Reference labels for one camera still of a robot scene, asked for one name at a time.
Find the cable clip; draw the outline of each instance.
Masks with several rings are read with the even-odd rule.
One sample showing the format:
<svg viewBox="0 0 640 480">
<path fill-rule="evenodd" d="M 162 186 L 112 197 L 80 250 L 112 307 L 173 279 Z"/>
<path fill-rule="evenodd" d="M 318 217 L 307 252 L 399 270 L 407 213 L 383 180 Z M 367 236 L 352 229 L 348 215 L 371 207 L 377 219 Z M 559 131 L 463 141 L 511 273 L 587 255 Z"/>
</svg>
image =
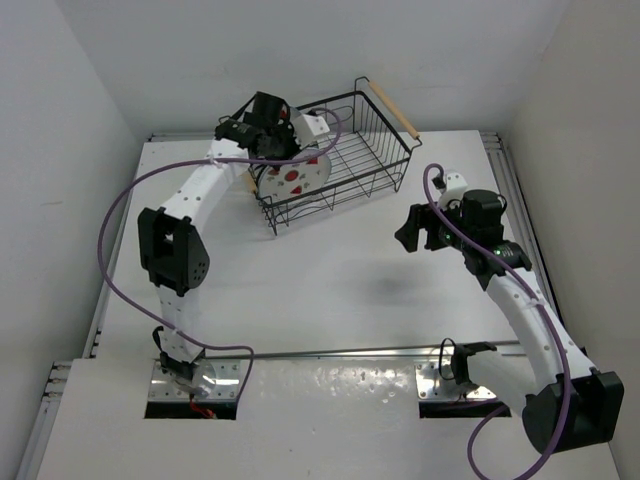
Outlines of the cable clip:
<svg viewBox="0 0 640 480">
<path fill-rule="evenodd" d="M 167 332 L 165 330 L 164 336 L 168 340 L 168 335 L 170 335 L 170 336 L 175 338 L 175 337 L 180 336 L 180 333 L 183 333 L 183 332 L 181 332 L 178 328 L 174 328 L 174 329 L 169 330 L 169 332 Z"/>
<path fill-rule="evenodd" d="M 205 160 L 209 160 L 209 163 L 211 165 L 213 165 L 214 167 L 218 167 L 218 168 L 222 168 L 223 164 L 220 163 L 219 161 L 217 161 L 215 158 L 213 158 L 213 155 L 211 153 L 208 153 L 206 157 L 204 157 Z"/>
<path fill-rule="evenodd" d="M 548 305 L 547 301 L 544 299 L 544 297 L 542 298 L 530 298 L 529 301 L 527 302 L 527 306 L 534 308 L 534 307 L 546 307 Z"/>
</svg>

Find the white table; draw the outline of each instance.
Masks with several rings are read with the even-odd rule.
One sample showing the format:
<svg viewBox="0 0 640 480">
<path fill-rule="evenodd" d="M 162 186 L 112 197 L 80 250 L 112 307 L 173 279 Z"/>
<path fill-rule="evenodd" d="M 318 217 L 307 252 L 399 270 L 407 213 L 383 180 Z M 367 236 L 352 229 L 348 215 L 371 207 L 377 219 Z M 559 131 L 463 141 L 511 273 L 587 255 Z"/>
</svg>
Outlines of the white table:
<svg viewBox="0 0 640 480">
<path fill-rule="evenodd" d="M 252 345 L 257 352 L 342 350 L 387 345 L 515 340 L 499 309 L 452 249 L 407 254 L 393 238 L 409 206 L 425 203 L 422 171 L 438 161 L 458 169 L 474 187 L 496 189 L 477 132 L 424 134 L 399 193 L 344 204 L 281 227 L 275 237 L 243 182 L 224 197 L 202 232 L 211 257 L 200 287 L 199 338 Z M 207 141 L 149 143 L 139 174 L 195 159 Z M 173 170 L 133 194 L 114 280 L 145 307 L 159 300 L 140 268 L 136 219 L 157 208 L 191 169 Z M 507 226 L 507 235 L 512 234 Z M 149 357 L 152 320 L 119 298 L 108 302 L 100 354 Z"/>
<path fill-rule="evenodd" d="M 444 336 L 514 340 L 459 253 L 409 255 L 393 239 L 409 205 L 424 202 L 428 162 L 496 188 L 477 132 L 422 138 L 400 193 L 309 216 L 277 238 L 242 184 L 229 192 L 203 235 L 212 267 L 202 287 L 210 321 L 201 338 L 259 352 L 416 345 Z M 207 144 L 147 144 L 139 173 L 198 158 Z M 141 185 L 126 219 L 115 281 L 156 311 L 139 267 L 135 218 L 188 173 Z M 236 421 L 145 420 L 154 326 L 110 299 L 98 357 L 74 362 L 39 479 L 475 478 L 465 448 L 477 420 L 420 420 L 406 358 L 257 361 Z M 477 456 L 491 477 L 510 478 L 537 454 L 511 418 L 489 424 Z M 616 475 L 608 446 L 598 445 L 554 456 L 537 478 Z"/>
</svg>

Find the black wire basket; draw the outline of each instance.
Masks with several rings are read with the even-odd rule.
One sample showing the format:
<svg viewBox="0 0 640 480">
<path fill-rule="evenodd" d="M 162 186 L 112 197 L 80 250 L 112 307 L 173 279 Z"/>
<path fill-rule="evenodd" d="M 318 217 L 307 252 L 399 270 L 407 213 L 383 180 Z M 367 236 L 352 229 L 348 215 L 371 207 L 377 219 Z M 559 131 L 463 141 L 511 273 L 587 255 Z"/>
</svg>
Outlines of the black wire basket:
<svg viewBox="0 0 640 480">
<path fill-rule="evenodd" d="M 358 89 L 359 83 L 364 81 L 409 132 L 415 141 L 412 147 L 407 145 L 371 98 Z M 293 220 L 312 213 L 333 210 L 340 204 L 360 197 L 371 197 L 381 190 L 393 189 L 397 192 L 413 150 L 422 145 L 415 128 L 380 87 L 367 77 L 356 79 L 354 89 L 349 93 L 308 103 L 297 109 L 307 113 L 318 107 L 334 111 L 342 121 L 340 140 L 328 153 L 331 174 L 324 186 L 287 200 L 261 197 L 256 189 L 256 199 L 276 235 L 278 226 L 289 226 Z M 327 114 L 324 117 L 335 132 L 335 119 Z M 334 136 L 335 134 L 331 134 L 322 139 L 318 147 L 322 149 L 329 145 Z M 257 182 L 257 172 L 253 169 L 249 172 L 253 182 Z"/>
</svg>

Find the basket handle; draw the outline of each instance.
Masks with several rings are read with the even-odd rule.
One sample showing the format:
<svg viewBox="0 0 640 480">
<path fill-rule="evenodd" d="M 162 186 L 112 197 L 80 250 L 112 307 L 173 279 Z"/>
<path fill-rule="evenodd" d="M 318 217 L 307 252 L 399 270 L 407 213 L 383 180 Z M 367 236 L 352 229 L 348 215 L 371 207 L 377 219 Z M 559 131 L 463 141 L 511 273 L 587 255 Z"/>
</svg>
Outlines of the basket handle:
<svg viewBox="0 0 640 480">
<path fill-rule="evenodd" d="M 384 90 L 373 80 L 369 80 L 369 88 L 375 93 L 380 101 L 384 103 L 384 106 L 389 109 L 389 111 L 393 114 L 394 117 L 400 122 L 400 124 L 407 130 L 411 138 L 414 140 L 418 140 L 420 138 L 420 133 L 411 125 L 411 122 L 404 116 L 404 114 L 400 111 L 400 109 L 393 103 Z"/>
</svg>

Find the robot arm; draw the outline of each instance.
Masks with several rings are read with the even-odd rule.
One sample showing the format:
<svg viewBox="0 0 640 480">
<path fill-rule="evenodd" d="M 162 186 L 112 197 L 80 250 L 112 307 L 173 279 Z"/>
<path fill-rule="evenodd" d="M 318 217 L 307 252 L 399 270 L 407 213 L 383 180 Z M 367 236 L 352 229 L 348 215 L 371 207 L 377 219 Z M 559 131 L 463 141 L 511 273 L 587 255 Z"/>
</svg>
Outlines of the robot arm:
<svg viewBox="0 0 640 480">
<path fill-rule="evenodd" d="M 252 110 L 245 111 L 250 103 Z M 145 208 L 140 213 L 142 267 L 156 286 L 162 317 L 177 331 L 197 336 L 198 287 L 209 271 L 209 255 L 200 232 L 224 193 L 247 170 L 250 159 L 287 161 L 329 131 L 322 117 L 301 114 L 284 100 L 258 92 L 216 128 L 206 156 L 212 164 L 196 168 L 160 208 Z M 216 163 L 217 158 L 224 162 Z M 234 158 L 242 163 L 229 161 Z M 162 366 L 189 381 L 193 363 L 203 350 L 176 330 L 156 332 L 154 340 L 161 351 Z"/>
<path fill-rule="evenodd" d="M 468 238 L 515 269 L 542 299 L 531 262 L 517 243 L 503 238 L 504 198 L 486 190 L 468 190 L 462 175 L 454 171 L 444 172 L 433 183 L 441 193 L 438 205 L 446 218 Z M 421 229 L 427 230 L 426 249 L 453 247 L 462 253 L 467 270 L 500 307 L 529 360 L 529 365 L 523 368 L 488 342 L 456 345 L 450 381 L 490 389 L 522 417 L 529 440 L 542 453 L 558 421 L 564 375 L 556 343 L 540 312 L 544 308 L 566 352 L 572 384 L 569 417 L 555 451 L 611 440 L 624 393 L 618 376 L 614 372 L 601 373 L 571 340 L 546 301 L 531 300 L 523 285 L 455 235 L 429 205 L 413 205 L 407 222 L 395 237 L 408 252 L 415 252 Z"/>
</svg>

